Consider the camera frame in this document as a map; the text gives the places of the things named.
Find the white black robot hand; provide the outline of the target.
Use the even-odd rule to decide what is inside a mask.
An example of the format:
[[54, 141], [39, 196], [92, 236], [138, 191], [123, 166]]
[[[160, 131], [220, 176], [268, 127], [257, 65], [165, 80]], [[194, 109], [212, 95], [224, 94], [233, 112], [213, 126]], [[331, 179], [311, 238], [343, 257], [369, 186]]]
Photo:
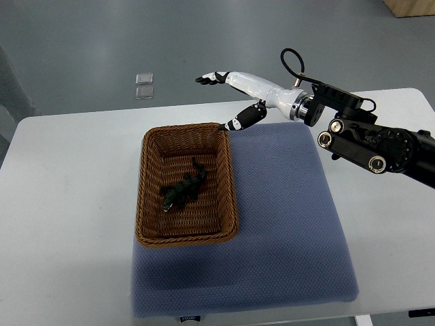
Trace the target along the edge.
[[261, 77], [242, 72], [212, 72], [195, 79], [202, 85], [228, 84], [235, 90], [256, 99], [257, 102], [238, 113], [219, 130], [245, 130], [263, 120], [268, 109], [276, 108], [288, 120], [303, 120], [307, 114], [304, 105], [309, 100], [307, 92], [300, 88], [282, 88]]

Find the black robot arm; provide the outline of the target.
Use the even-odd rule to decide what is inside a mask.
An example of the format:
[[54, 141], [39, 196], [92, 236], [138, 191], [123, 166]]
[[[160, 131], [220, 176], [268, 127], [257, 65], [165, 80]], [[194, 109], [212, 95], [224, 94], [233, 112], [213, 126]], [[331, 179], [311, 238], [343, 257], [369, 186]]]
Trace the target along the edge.
[[314, 126], [323, 110], [336, 111], [317, 143], [374, 174], [399, 173], [434, 187], [434, 138], [428, 130], [417, 132], [376, 124], [377, 116], [362, 108], [365, 98], [319, 81], [311, 83], [313, 95], [299, 105], [299, 118]]

